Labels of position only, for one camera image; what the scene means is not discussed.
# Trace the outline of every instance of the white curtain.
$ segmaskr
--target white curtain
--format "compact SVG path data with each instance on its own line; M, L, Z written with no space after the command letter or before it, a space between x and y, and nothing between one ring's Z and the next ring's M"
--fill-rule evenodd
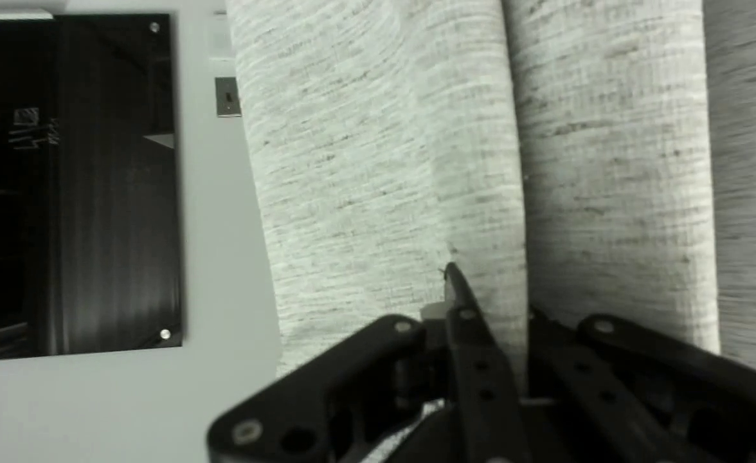
M517 375L526 301L756 364L756 0L229 0L229 18L283 371L439 301L446 259Z

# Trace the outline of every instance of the gray textured fabric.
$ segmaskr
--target gray textured fabric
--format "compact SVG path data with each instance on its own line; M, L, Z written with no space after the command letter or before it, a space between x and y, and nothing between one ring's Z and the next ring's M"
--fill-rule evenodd
M531 297L716 349L700 0L512 0Z
M723 353L756 364L756 0L707 3Z
M230 0L283 371L442 301L458 259L521 371L525 231L499 0Z

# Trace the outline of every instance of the small black rectangle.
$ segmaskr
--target small black rectangle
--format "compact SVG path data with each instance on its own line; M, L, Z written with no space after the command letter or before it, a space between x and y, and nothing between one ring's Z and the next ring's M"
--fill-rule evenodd
M216 76L216 114L242 114L239 85L234 83L234 76Z

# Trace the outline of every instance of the white wall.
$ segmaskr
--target white wall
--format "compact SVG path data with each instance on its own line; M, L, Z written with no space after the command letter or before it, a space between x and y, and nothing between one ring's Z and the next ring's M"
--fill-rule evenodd
M0 463L201 463L205 426L274 372L270 269L239 119L214 116L205 0L68 0L68 12L172 11L188 259L176 349L0 363Z

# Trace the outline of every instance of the black mechanical arm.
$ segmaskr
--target black mechanical arm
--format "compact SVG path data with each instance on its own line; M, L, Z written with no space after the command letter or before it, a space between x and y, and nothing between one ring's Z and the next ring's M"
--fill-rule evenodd
M382 315L234 407L214 463L756 463L756 371L616 315L530 322L520 394L471 286L442 318Z

